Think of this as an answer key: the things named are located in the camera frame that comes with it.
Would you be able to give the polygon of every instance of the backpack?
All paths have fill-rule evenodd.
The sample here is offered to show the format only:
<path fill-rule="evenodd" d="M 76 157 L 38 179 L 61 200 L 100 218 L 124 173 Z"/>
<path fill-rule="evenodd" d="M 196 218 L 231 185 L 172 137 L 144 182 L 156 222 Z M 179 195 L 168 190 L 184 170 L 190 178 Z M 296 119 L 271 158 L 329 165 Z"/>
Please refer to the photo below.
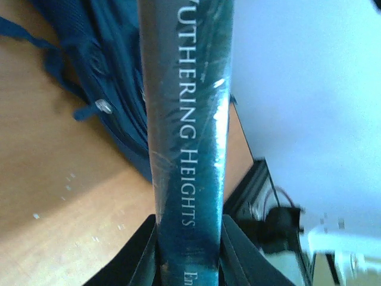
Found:
<path fill-rule="evenodd" d="M 147 115 L 136 0 L 29 0 L 55 29 L 60 48 L 0 17 L 0 36 L 45 50 L 45 70 L 88 105 L 73 117 L 97 115 L 132 165 L 150 182 Z M 80 85 L 63 75 L 67 55 Z"/>

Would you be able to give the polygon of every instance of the zipper pull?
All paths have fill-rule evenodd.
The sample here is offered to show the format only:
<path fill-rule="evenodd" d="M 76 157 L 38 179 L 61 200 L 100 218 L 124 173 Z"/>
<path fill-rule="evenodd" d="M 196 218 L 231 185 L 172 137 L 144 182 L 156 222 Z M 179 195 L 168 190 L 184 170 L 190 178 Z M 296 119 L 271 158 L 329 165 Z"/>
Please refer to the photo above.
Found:
<path fill-rule="evenodd" d="M 101 112 L 113 113 L 111 105 L 106 100 L 97 100 L 91 105 L 76 110 L 73 117 L 77 121 L 84 121 Z"/>

